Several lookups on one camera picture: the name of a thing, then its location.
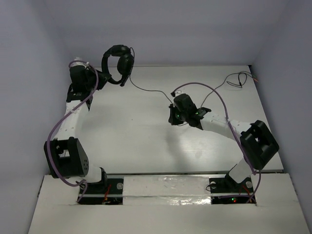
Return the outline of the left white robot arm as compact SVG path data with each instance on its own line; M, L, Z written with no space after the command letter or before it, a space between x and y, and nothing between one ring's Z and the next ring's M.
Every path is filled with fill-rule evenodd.
M67 91L64 117L56 124L44 144L50 173L70 186L89 187L97 192L108 188L105 170L91 164L78 135L93 101L93 93L106 80L90 65L76 63L69 68L71 84Z

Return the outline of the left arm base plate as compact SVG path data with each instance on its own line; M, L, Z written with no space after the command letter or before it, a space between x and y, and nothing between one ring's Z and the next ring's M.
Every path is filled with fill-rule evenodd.
M108 178L107 186L88 183L87 190L78 201L80 205L122 205L123 178Z

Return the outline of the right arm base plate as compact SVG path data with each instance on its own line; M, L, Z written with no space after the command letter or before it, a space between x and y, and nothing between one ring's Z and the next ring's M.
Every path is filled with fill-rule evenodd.
M211 203L217 204L256 204L253 183L250 177L238 184L230 184L224 177L209 179L205 190L211 193Z

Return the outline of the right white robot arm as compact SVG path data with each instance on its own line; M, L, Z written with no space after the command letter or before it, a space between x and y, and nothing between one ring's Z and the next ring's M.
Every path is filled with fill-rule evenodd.
M279 151L279 145L268 126L260 120L246 123L229 120L206 107L198 108L187 94L174 98L169 105L171 125L187 123L189 126L213 132L235 141L243 158L223 178L211 183L213 193L236 193L244 181L268 164Z

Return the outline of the black headphones with cable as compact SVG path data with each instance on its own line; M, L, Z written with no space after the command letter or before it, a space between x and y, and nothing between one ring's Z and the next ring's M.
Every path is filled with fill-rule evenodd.
M118 58L117 71L121 75L121 78L119 80L115 80L111 76L108 66L109 57ZM109 77L108 82L110 84L119 85L123 87L127 82L127 80L131 79L134 63L135 63L135 51L132 47L128 47L123 44L113 45L103 54L101 60L101 72ZM251 72L240 71L227 75L224 78L223 82L217 87L215 87L213 90L222 87L224 84L228 84L236 88L242 88L247 82L247 78L251 78L255 82L258 82L256 76L253 75Z

